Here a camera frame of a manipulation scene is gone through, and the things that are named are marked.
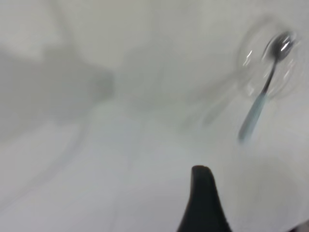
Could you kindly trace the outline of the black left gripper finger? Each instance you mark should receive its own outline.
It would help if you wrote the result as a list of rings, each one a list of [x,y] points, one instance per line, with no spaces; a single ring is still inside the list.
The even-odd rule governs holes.
[[[189,200],[177,229],[179,232],[230,232],[210,168],[191,169]]]

